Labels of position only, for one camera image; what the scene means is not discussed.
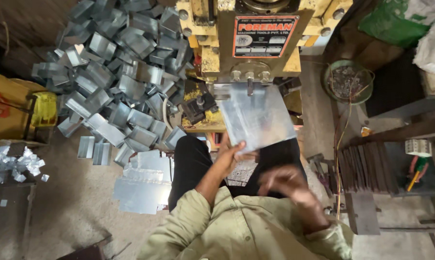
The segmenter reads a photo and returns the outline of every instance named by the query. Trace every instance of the wooden plank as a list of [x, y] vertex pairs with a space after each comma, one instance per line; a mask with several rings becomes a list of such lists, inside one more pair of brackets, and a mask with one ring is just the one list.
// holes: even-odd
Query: wooden plank
[[378, 153], [380, 154], [381, 164], [383, 167], [384, 179], [386, 181], [386, 186], [392, 194], [399, 194], [399, 187], [397, 186], [397, 180], [395, 179], [394, 173], [391, 171], [391, 166], [389, 165], [388, 154], [386, 153], [386, 148], [382, 142], [377, 143]]
[[372, 190], [371, 185], [370, 185], [370, 177], [369, 177], [369, 173], [368, 173], [368, 168], [367, 168], [367, 160], [365, 158], [364, 146], [359, 145], [357, 147], [357, 149], [359, 150], [360, 163], [362, 164], [362, 169], [364, 170], [365, 187], [368, 188], [369, 190]]
[[361, 142], [396, 142], [435, 137], [435, 118], [362, 137]]
[[375, 200], [371, 192], [346, 193], [349, 226], [355, 234], [380, 234]]
[[375, 165], [375, 173], [376, 173], [376, 180], [378, 183], [378, 189], [381, 192], [388, 192], [388, 187], [386, 186], [386, 181], [384, 180], [384, 174], [383, 174], [383, 167], [380, 160], [380, 155], [378, 153], [378, 146], [376, 143], [371, 143], [371, 153], [373, 156], [373, 161]]

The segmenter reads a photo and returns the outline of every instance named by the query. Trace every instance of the electrical wire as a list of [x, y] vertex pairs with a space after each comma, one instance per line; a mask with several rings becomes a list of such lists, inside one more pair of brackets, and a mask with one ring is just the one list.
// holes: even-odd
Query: electrical wire
[[164, 120], [164, 123], [166, 124], [166, 127], [167, 127], [170, 131], [172, 131], [173, 128], [172, 128], [171, 125], [169, 124], [169, 122], [168, 122], [168, 120], [167, 120], [167, 116], [166, 116], [166, 104], [167, 104], [167, 101], [168, 101], [168, 100], [169, 100], [168, 97], [166, 97], [166, 98], [164, 99], [164, 101], [163, 101], [163, 120]]

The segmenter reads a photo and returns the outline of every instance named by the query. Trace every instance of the galvanized sheet metal piece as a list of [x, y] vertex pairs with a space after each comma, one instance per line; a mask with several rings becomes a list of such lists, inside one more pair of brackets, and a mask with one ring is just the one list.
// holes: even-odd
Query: galvanized sheet metal piece
[[71, 63], [71, 66], [77, 67], [89, 63], [87, 60], [82, 59], [80, 56], [83, 50], [84, 50], [84, 45], [75, 44], [65, 51]]
[[167, 128], [166, 123], [155, 120], [152, 126], [150, 127], [150, 129], [148, 130], [158, 136], [156, 143], [160, 143], [164, 138], [164, 134], [166, 133], [166, 128]]
[[109, 123], [101, 124], [96, 130], [101, 136], [103, 136], [103, 138], [105, 138], [116, 148], [121, 147], [121, 145], [124, 143], [124, 139], [126, 138], [124, 133]]
[[179, 38], [181, 32], [179, 16], [171, 14], [163, 22], [160, 21], [160, 31], [173, 39]]
[[163, 120], [163, 99], [156, 93], [145, 102], [156, 120]]
[[116, 44], [107, 40], [105, 37], [101, 36], [98, 32], [95, 32], [92, 36], [89, 48], [97, 53], [100, 57], [107, 61], [111, 61], [111, 58], [115, 54]]
[[145, 93], [145, 83], [133, 80], [128, 75], [122, 75], [117, 87], [126, 94], [128, 98], [139, 100]]
[[114, 162], [124, 168], [124, 166], [129, 162], [129, 157], [133, 154], [134, 150], [131, 149], [128, 144], [124, 143], [116, 154]]
[[124, 140], [124, 143], [127, 144], [136, 153], [150, 151], [150, 147], [147, 147], [130, 138], [126, 138], [126, 140]]
[[108, 38], [113, 38], [116, 32], [126, 24], [126, 21], [127, 16], [123, 11], [112, 9], [106, 19], [102, 19], [98, 22], [99, 26], [97, 27], [97, 31]]
[[94, 82], [102, 88], [109, 88], [116, 78], [109, 69], [94, 61], [89, 62], [86, 71]]
[[135, 126], [132, 130], [132, 133], [130, 133], [128, 137], [148, 147], [150, 147], [156, 142], [156, 139], [158, 139], [156, 134], [151, 133], [150, 131], [139, 126]]
[[114, 125], [119, 129], [124, 129], [128, 121], [128, 116], [130, 112], [130, 107], [122, 102], [119, 102], [117, 108], [111, 113], [110, 118], [108, 119], [108, 123]]
[[82, 118], [87, 119], [97, 113], [97, 108], [85, 101], [85, 97], [83, 97], [79, 92], [73, 91], [68, 97], [66, 105], [82, 116]]
[[155, 5], [155, 0], [128, 0], [123, 6], [126, 11], [139, 12], [152, 8]]
[[108, 94], [103, 88], [96, 89], [92, 94], [86, 98], [86, 103], [91, 104], [100, 112], [104, 107], [106, 107], [111, 101], [115, 99], [111, 94]]
[[111, 72], [115, 72], [117, 68], [119, 68], [119, 66], [121, 66], [122, 64], [122, 60], [115, 58], [113, 59], [113, 61], [110, 62], [110, 64], [108, 64], [106, 66], [107, 69], [109, 69]]
[[73, 110], [71, 110], [69, 118], [70, 118], [70, 123], [72, 124], [76, 124], [81, 120], [81, 116]]
[[158, 45], [156, 47], [159, 49], [163, 49], [163, 50], [179, 49], [179, 39], [171, 38], [164, 33], [160, 33], [160, 37], [157, 43]]
[[129, 113], [128, 121], [129, 123], [142, 127], [144, 129], [149, 129], [154, 119], [150, 115], [132, 109]]
[[164, 6], [162, 6], [161, 4], [158, 4], [150, 10], [144, 10], [144, 11], [141, 11], [140, 13], [143, 15], [146, 15], [150, 18], [157, 18], [163, 12], [164, 12]]
[[100, 115], [99, 113], [94, 114], [89, 119], [87, 119], [84, 123], [88, 124], [88, 127], [91, 127], [92, 129], [97, 129], [101, 125], [106, 124], [107, 120]]
[[140, 81], [161, 85], [163, 72], [160, 68], [147, 65], [145, 62], [139, 62], [136, 78]]
[[111, 160], [111, 144], [96, 143], [94, 145], [92, 165], [110, 165]]
[[81, 127], [81, 122], [82, 120], [77, 123], [70, 123], [70, 118], [67, 117], [57, 127], [65, 137], [70, 137], [77, 129], [79, 129], [79, 127]]
[[148, 16], [129, 12], [128, 26], [150, 33], [154, 39], [158, 37], [158, 21]]
[[93, 6], [93, 1], [82, 0], [71, 8], [68, 18], [77, 24], [81, 24], [91, 17]]
[[164, 65], [165, 60], [173, 53], [172, 50], [155, 50], [150, 53], [149, 58], [151, 62]]
[[95, 137], [81, 136], [79, 141], [78, 158], [92, 158]]
[[119, 199], [120, 211], [155, 214], [158, 204], [167, 204], [171, 183], [143, 181], [128, 177], [116, 179], [113, 199]]
[[184, 136], [186, 136], [186, 133], [184, 133], [178, 126], [176, 126], [166, 138], [166, 140], [164, 140], [164, 145], [166, 145], [166, 147], [171, 150], [175, 150], [177, 141], [179, 141], [179, 139]]

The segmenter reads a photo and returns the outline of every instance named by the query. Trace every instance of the concrete floor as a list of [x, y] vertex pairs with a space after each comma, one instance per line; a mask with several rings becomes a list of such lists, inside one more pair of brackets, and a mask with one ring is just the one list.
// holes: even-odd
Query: concrete floor
[[[332, 114], [329, 98], [318, 82], [319, 68], [302, 64], [301, 92], [304, 127], [299, 132], [299, 144], [305, 157], [324, 153], [333, 158]], [[361, 110], [354, 108], [354, 118], [345, 134], [354, 135], [366, 119]], [[395, 120], [370, 120], [375, 130], [386, 130], [402, 124]], [[115, 163], [110, 166], [93, 166], [90, 159], [77, 159], [80, 136], [89, 135], [85, 129], [77, 131], [71, 138], [65, 138], [58, 130], [52, 145], [35, 150], [46, 165], [43, 173], [50, 175], [47, 183], [38, 181], [31, 220], [31, 240], [28, 258], [30, 260], [54, 260], [78, 248], [91, 245], [109, 234], [113, 241], [105, 247], [105, 255], [111, 257], [132, 244], [116, 259], [134, 259], [145, 239], [168, 214], [159, 211], [156, 215], [135, 214], [118, 211], [117, 200], [112, 200], [116, 177], [122, 169]], [[112, 160], [117, 149], [113, 149]], [[308, 181], [324, 205], [330, 201], [326, 193], [303, 159]], [[254, 163], [242, 163], [238, 172], [230, 179], [244, 182]], [[378, 221], [382, 227], [417, 227], [419, 219], [434, 218], [433, 209], [426, 198], [391, 198], [375, 195], [375, 201], [382, 212]], [[341, 218], [348, 223], [347, 215]], [[0, 259], [17, 259], [4, 254], [6, 243], [1, 243]], [[428, 234], [383, 233], [380, 236], [355, 236], [353, 247], [355, 260], [421, 260], [435, 259], [434, 246]]]

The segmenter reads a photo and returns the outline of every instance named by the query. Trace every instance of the pile of metal parts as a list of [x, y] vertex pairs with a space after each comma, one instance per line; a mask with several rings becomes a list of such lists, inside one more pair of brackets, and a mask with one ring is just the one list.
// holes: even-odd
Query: pile of metal parts
[[[29, 171], [33, 176], [41, 174], [39, 168], [45, 165], [44, 160], [41, 160], [28, 147], [24, 147], [21, 156], [11, 156], [9, 153], [10, 145], [0, 146], [0, 184], [6, 183], [9, 176], [9, 171], [12, 172], [12, 177], [18, 182], [26, 180], [25, 171]], [[43, 174], [41, 180], [47, 181], [49, 176]]]
[[82, 125], [90, 130], [78, 158], [108, 165], [111, 144], [120, 148], [115, 162], [124, 167], [134, 152], [161, 142], [173, 150], [176, 137], [165, 139], [163, 121], [179, 112], [186, 69], [193, 68], [177, 10], [154, 0], [82, 0], [69, 19], [56, 49], [32, 73], [62, 94], [69, 116], [58, 128], [66, 137]]
[[174, 160], [157, 150], [138, 153], [116, 179], [113, 198], [119, 210], [156, 214], [167, 205], [174, 173]]

